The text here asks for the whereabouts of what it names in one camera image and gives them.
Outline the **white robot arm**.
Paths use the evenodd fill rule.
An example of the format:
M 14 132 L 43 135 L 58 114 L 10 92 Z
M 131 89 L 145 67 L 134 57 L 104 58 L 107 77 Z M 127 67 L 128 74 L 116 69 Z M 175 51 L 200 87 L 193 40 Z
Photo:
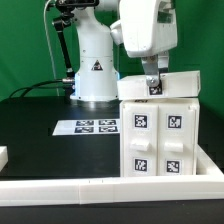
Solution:
M 161 85 L 160 61 L 177 46 L 174 0 L 45 0 L 47 10 L 60 16 L 52 21 L 63 52 L 67 79 L 74 86 L 70 99 L 87 107 L 103 107 L 119 98 L 119 72 L 113 46 L 139 58 L 149 88 Z M 64 29 L 74 26 L 80 66 L 72 68 Z

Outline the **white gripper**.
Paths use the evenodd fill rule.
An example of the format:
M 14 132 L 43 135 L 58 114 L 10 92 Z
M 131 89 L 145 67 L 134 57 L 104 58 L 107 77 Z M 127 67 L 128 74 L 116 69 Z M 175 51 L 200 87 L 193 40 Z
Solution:
M 141 62 L 146 83 L 149 87 L 157 87 L 159 72 L 167 73 L 169 70 L 167 50 L 175 48 L 178 42 L 172 0 L 121 0 L 119 12 L 128 56 L 143 57 Z

